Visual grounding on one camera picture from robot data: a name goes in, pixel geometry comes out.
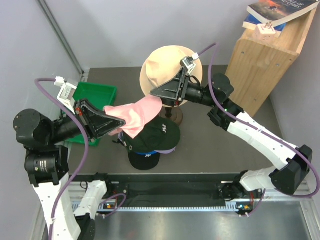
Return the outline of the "pink brim cap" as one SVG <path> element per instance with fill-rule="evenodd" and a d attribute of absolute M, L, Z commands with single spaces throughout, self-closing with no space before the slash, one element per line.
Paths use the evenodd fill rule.
<path fill-rule="evenodd" d="M 150 94 L 136 103 L 105 106 L 103 111 L 106 115 L 125 121 L 124 126 L 111 131 L 108 135 L 114 136 L 124 132 L 134 139 L 144 129 L 145 125 L 160 113 L 162 106 L 162 100 Z"/>

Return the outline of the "dark green baseball cap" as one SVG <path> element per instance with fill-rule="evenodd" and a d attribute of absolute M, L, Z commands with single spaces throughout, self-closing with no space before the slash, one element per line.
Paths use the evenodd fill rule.
<path fill-rule="evenodd" d="M 129 152 L 147 153 L 177 147 L 181 139 L 181 131 L 175 122 L 157 116 L 147 123 L 135 138 L 131 138 L 124 132 L 123 136 L 124 147 Z"/>

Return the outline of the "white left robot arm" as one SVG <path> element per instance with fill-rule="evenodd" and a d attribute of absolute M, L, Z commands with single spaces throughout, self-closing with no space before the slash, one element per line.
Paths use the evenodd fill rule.
<path fill-rule="evenodd" d="M 123 119 L 105 114 L 87 99 L 78 100 L 75 112 L 50 120 L 34 109 L 19 112 L 13 128 L 16 140 L 26 150 L 24 168 L 43 209 L 51 240 L 92 240 L 96 235 L 95 217 L 103 198 L 114 191 L 106 173 L 77 176 L 88 184 L 77 209 L 73 209 L 68 185 L 68 149 L 63 141 L 86 133 L 93 141 L 125 125 Z"/>

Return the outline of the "lavender baseball cap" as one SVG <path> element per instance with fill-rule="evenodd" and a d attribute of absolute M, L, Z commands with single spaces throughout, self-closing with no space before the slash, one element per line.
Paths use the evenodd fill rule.
<path fill-rule="evenodd" d="M 122 146 L 125 146 L 123 132 L 120 132 L 117 137 L 118 137 L 118 141 L 116 143 L 121 144 Z M 175 150 L 176 150 L 176 147 L 169 149 L 169 150 L 155 150 L 155 151 L 160 154 L 170 154 L 170 153 L 174 152 Z"/>

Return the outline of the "black baseball cap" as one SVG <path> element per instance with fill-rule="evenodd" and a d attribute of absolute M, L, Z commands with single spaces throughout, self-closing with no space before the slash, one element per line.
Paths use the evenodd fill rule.
<path fill-rule="evenodd" d="M 147 171 L 155 168 L 160 161 L 161 154 L 158 152 L 138 154 L 133 151 L 128 153 L 130 164 L 137 170 Z"/>

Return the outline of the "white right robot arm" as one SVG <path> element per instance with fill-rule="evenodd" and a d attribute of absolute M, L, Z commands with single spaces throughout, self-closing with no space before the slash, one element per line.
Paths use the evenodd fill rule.
<path fill-rule="evenodd" d="M 182 67 L 174 78 L 150 93 L 169 107 L 178 107 L 183 101 L 211 107 L 207 115 L 214 125 L 242 139 L 272 163 L 269 168 L 242 171 L 229 185 L 234 195 L 245 198 L 255 190 L 275 189 L 294 196 L 311 171 L 312 149 L 280 139 L 231 101 L 229 96 L 234 88 L 226 75 L 212 75 L 206 87 L 193 83 L 191 79 L 192 76 Z"/>

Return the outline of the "blue baseball cap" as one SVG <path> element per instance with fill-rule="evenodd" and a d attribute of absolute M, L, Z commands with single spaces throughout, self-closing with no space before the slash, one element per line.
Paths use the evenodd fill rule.
<path fill-rule="evenodd" d="M 135 152 L 137 155 L 142 155 L 142 156 L 149 156 L 149 155 L 155 155 L 158 154 L 159 152 L 157 151 L 150 151 L 150 152 Z"/>

